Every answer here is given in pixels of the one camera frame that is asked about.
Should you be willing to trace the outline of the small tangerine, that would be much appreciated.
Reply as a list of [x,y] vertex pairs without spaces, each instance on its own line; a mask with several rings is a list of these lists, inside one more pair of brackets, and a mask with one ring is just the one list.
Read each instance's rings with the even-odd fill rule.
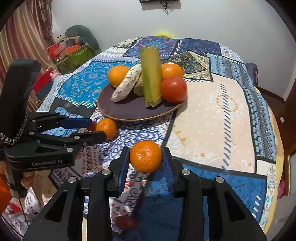
[[106,134],[106,140],[109,141],[117,135],[117,124],[110,118],[103,118],[96,124],[95,130],[97,132],[104,132]]
[[139,141],[130,149],[130,163],[140,173],[152,173],[162,164],[163,154],[153,141]]

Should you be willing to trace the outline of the dark red jujube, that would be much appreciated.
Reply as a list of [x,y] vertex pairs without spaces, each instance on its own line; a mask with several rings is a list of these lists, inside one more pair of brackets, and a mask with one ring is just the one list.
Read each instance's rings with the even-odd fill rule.
[[133,216],[118,216],[114,219],[114,223],[121,230],[133,230],[137,228],[137,220]]
[[91,125],[87,128],[90,132],[96,131],[96,125],[97,123],[95,121],[92,121]]

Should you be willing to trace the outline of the small tangerine front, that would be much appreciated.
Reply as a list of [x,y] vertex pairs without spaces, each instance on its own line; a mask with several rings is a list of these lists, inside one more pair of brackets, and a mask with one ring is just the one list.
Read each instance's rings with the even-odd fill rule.
[[130,149],[130,163],[140,173],[152,173],[162,164],[163,154],[153,141],[139,141]]

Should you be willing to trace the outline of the large orange without sticker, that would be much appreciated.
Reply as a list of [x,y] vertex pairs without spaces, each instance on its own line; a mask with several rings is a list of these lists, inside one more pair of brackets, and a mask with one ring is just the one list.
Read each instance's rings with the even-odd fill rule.
[[130,70],[129,67],[123,66],[123,65],[112,67],[109,70],[107,75],[110,85],[114,88],[117,88],[121,84],[121,82],[124,80],[129,70]]

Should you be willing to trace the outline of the yellow sugarcane piece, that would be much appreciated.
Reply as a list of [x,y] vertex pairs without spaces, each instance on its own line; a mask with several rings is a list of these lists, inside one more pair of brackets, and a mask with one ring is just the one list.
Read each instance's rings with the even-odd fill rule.
[[143,80],[142,80],[142,75],[139,76],[134,88],[133,92],[137,96],[143,96],[144,95],[144,85],[143,85]]

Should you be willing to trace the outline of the green sugarcane piece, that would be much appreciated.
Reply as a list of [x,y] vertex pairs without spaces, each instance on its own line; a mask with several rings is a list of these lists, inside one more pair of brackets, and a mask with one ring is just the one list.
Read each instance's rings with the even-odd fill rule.
[[154,108],[161,100],[160,85],[162,68],[158,49],[155,46],[140,48],[144,100],[147,108]]

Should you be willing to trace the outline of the red tomato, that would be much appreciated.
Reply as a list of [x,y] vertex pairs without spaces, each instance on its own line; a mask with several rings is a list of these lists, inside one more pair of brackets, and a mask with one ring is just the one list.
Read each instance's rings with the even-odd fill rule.
[[187,97],[187,85],[184,78],[180,76],[163,79],[160,91],[162,98],[170,103],[180,103]]

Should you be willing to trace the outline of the large orange with sticker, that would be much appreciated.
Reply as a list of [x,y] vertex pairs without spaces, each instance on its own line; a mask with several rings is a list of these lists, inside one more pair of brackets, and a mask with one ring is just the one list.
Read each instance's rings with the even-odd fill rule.
[[161,65],[161,68],[163,79],[174,76],[183,77],[184,75],[182,67],[176,63],[164,63]]

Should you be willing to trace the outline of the pink plush toy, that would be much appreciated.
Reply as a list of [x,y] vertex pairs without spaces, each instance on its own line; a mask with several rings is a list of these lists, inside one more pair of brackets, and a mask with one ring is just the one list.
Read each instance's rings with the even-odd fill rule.
[[50,73],[50,77],[51,77],[51,80],[54,81],[54,79],[58,76],[60,76],[61,73],[58,72],[57,70],[53,70],[51,73]]

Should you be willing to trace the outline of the purple round plate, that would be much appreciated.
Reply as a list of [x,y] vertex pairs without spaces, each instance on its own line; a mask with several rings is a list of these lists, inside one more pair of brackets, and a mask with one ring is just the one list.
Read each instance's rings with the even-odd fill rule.
[[115,121],[153,120],[172,113],[181,105],[180,103],[173,104],[163,100],[156,107],[147,108],[144,97],[139,97],[133,92],[130,92],[125,99],[113,102],[111,96],[114,90],[110,84],[106,85],[97,99],[97,107],[105,117]]

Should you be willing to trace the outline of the red gift boxes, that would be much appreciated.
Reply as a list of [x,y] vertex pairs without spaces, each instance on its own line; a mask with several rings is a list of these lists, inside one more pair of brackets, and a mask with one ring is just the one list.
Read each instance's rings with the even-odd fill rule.
[[58,60],[78,50],[82,45],[74,38],[68,38],[47,48],[48,55],[52,60]]

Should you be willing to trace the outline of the striped red curtain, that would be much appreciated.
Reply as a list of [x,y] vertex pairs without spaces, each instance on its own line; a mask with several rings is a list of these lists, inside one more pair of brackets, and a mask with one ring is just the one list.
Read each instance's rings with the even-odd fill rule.
[[41,63],[39,75],[55,67],[48,54],[54,44],[51,1],[24,1],[1,30],[1,88],[14,59],[33,59]]

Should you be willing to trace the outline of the grey green plush pillow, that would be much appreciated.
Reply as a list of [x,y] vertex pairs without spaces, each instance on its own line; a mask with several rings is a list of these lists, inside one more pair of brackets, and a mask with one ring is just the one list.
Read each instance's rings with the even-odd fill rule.
[[84,43],[86,43],[87,46],[89,46],[92,50],[99,52],[101,51],[99,43],[93,36],[92,32],[83,25],[74,25],[69,27],[65,32],[65,36],[67,38],[81,36],[84,40]]

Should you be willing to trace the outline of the yellow curved foam object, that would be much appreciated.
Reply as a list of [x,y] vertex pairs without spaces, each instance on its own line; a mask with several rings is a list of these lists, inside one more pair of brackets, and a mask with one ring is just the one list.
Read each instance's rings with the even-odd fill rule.
[[168,32],[164,32],[164,31],[155,33],[155,36],[165,37],[165,38],[171,38],[171,39],[174,38],[174,36],[172,34],[170,34]]

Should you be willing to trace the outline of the purple chair back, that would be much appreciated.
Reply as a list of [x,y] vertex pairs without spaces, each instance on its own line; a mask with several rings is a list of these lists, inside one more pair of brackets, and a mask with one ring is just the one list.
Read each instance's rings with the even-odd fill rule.
[[248,75],[250,76],[251,80],[253,81],[254,86],[258,86],[258,67],[255,63],[246,63]]

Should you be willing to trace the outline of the small black wall screen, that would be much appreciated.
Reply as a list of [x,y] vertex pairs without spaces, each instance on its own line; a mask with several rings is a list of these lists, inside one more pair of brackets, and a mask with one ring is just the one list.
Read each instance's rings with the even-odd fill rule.
[[150,2],[170,2],[170,1],[178,1],[178,0],[139,0],[141,4],[143,3],[150,3]]

